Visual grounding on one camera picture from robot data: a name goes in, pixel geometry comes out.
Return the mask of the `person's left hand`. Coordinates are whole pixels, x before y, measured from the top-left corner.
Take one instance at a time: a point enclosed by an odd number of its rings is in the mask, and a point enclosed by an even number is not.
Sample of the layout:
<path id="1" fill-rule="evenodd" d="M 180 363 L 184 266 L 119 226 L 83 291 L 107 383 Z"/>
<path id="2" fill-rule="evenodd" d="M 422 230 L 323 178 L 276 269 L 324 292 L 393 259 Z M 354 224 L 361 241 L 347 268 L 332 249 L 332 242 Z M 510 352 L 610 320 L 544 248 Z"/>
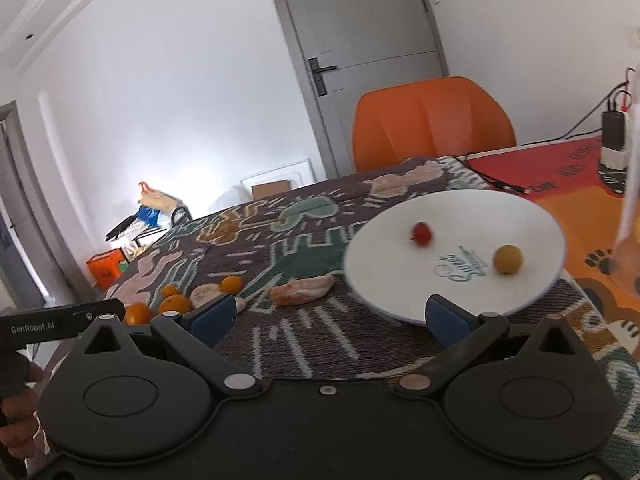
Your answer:
<path id="1" fill-rule="evenodd" d="M 39 394 L 34 385 L 42 378 L 42 368 L 30 362 L 24 382 L 19 387 L 10 385 L 9 391 L 1 393 L 1 414 L 6 418 L 6 424 L 1 427 L 1 444 L 17 460 L 35 456 L 35 436 L 40 422 L 36 415 Z"/>

